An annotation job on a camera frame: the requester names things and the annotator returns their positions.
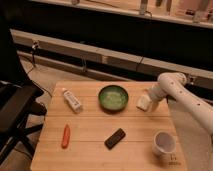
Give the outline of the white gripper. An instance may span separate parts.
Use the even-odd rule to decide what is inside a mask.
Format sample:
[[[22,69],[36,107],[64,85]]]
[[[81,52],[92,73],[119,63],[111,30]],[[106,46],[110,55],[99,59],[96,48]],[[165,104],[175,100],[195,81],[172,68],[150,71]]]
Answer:
[[[158,102],[162,101],[167,93],[158,84],[154,84],[148,89],[148,95],[153,102],[149,104],[147,111],[154,112],[159,106]]]

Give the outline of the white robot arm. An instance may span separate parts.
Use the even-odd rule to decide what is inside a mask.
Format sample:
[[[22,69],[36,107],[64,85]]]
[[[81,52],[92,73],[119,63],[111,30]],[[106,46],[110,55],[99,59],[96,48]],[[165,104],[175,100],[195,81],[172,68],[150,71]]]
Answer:
[[[181,103],[192,117],[213,135],[213,107],[185,88],[187,77],[183,73],[162,73],[157,82],[148,89],[152,101],[161,101],[167,95]]]

